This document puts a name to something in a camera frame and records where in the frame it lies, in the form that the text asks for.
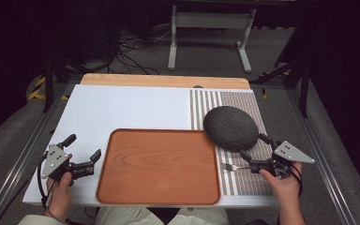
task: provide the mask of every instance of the wooden board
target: wooden board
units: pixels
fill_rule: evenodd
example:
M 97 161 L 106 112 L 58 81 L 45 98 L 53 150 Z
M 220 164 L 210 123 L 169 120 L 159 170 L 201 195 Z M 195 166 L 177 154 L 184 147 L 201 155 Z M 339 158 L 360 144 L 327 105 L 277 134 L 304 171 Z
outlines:
M 104 204 L 215 204 L 215 146 L 203 130 L 117 129 L 97 188 Z
M 101 74 L 88 73 L 81 80 L 81 84 L 112 85 L 112 86 L 165 86 L 187 87 L 196 85 L 204 88 L 219 89 L 250 89 L 247 79 L 194 77 L 194 76 L 163 76 L 163 75 L 132 75 L 132 74 Z

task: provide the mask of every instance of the person's left hand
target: person's left hand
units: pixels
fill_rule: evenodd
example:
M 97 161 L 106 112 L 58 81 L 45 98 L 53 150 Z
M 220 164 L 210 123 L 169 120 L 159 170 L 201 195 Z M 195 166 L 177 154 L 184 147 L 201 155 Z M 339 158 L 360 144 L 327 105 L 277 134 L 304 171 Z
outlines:
M 64 173 L 60 180 L 60 183 L 54 182 L 50 177 L 47 181 L 48 190 L 52 188 L 52 200 L 49 205 L 49 211 L 46 210 L 44 216 L 50 218 L 58 218 L 65 221 L 68 217 L 69 209 L 71 207 L 71 191 L 69 184 L 72 180 L 72 174 L 70 172 Z

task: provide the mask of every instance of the fork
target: fork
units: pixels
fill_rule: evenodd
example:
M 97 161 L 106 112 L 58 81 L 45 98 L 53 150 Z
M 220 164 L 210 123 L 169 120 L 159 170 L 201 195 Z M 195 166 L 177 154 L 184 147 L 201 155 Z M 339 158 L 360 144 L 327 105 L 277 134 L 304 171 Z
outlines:
M 230 171 L 230 172 L 234 172 L 238 169 L 243 169 L 243 168 L 250 168 L 250 166 L 235 166 L 232 164 L 227 164 L 227 163 L 221 163 L 221 167 L 224 170 Z

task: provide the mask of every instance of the pants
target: pants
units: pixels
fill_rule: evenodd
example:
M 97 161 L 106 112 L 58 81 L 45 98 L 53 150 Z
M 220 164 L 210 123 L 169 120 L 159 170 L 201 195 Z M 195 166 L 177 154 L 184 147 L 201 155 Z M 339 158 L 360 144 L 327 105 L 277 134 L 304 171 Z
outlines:
M 146 208 L 104 207 L 98 212 L 96 225 L 163 225 L 163 222 Z M 224 209 L 182 208 L 169 225 L 227 225 Z

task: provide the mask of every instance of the black strainer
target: black strainer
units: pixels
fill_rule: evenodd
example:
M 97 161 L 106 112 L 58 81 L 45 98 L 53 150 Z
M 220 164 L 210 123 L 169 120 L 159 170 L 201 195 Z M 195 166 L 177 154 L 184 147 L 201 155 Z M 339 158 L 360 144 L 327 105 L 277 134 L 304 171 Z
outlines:
M 203 128 L 215 145 L 230 152 L 248 150 L 256 144 L 259 136 L 252 117 L 231 106 L 209 111 L 203 119 Z

